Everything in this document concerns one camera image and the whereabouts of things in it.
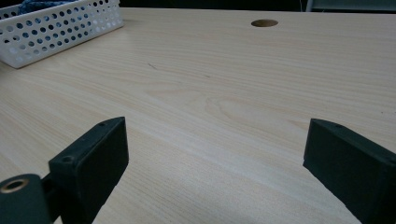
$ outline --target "wooden table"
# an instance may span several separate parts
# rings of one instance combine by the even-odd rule
[[[311,118],[396,151],[396,16],[123,9],[125,26],[0,64],[0,179],[125,116],[95,223],[359,223],[303,166]],[[273,27],[252,21],[272,19]]]

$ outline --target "basket hole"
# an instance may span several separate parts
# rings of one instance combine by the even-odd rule
[[[27,60],[31,60],[32,59],[32,55],[30,53],[25,53],[26,55],[26,59]]]
[[[12,54],[18,53],[18,50],[16,48],[9,48],[9,52]]]
[[[8,26],[8,27],[7,27],[7,31],[9,31],[9,32],[13,32],[13,31],[14,31],[14,27],[12,27],[12,26]]]

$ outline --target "perforated basket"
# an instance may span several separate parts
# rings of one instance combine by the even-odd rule
[[[0,60],[19,68],[123,25],[120,0],[80,0],[17,16],[0,9]]]

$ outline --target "screw hole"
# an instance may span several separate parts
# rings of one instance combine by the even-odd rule
[[[27,185],[28,182],[29,182],[28,179],[13,180],[13,181],[10,181],[10,182],[6,183],[0,189],[0,191],[2,193],[12,193],[12,192],[18,191],[20,189],[23,189]]]
[[[72,160],[73,160],[73,157],[71,157],[71,156],[65,156],[62,158],[62,162],[70,162]]]

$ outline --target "blue object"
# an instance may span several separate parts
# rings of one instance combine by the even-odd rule
[[[19,6],[19,15],[38,11],[44,8],[57,7],[66,3],[76,2],[77,0],[24,0]]]

